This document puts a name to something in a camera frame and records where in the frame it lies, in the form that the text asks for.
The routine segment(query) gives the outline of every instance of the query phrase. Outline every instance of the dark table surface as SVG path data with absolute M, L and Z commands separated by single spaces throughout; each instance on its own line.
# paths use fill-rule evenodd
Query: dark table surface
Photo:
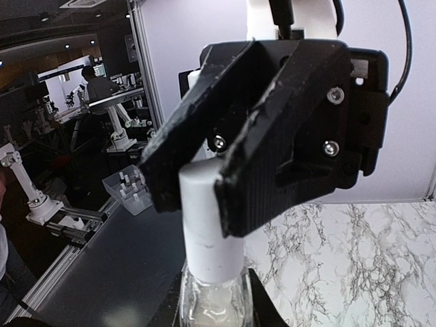
M 181 213 L 118 207 L 38 308 L 58 327 L 144 327 L 181 271 Z

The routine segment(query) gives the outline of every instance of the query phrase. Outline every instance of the hand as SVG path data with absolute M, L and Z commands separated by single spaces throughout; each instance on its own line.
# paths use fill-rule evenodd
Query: hand
M 6 177 L 3 169 L 0 168 L 0 208 L 1 203 L 3 202 L 3 196 L 6 193 Z

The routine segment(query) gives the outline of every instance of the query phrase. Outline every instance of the plastic bin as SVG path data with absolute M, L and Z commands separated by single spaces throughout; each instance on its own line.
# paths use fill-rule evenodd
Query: plastic bin
M 128 175 L 129 183 L 124 183 L 125 196 L 121 195 L 122 180 L 120 177 L 120 172 L 124 175 Z M 150 194 L 146 185 L 143 183 L 144 179 L 141 180 L 141 172 L 135 165 L 130 165 L 119 172 L 106 177 L 103 180 L 103 185 L 106 191 L 122 206 L 124 206 L 133 216 L 141 213 L 153 203 L 151 202 Z

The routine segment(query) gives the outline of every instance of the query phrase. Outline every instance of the ceiling vent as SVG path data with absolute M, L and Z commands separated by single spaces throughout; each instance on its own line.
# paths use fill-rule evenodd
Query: ceiling vent
M 61 9 L 92 8 L 107 0 L 69 0 Z

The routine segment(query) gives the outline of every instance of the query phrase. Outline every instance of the bolt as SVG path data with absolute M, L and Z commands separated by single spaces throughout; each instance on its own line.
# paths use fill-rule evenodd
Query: bolt
M 345 93 L 340 87 L 334 87 L 327 93 L 327 100 L 330 101 L 332 104 L 341 104 L 344 99 Z
M 225 148 L 225 140 L 220 135 L 215 136 L 215 139 L 213 140 L 213 144 L 218 150 L 223 150 Z
M 339 153 L 339 144 L 335 141 L 326 141 L 322 146 L 322 150 L 327 156 L 336 157 Z

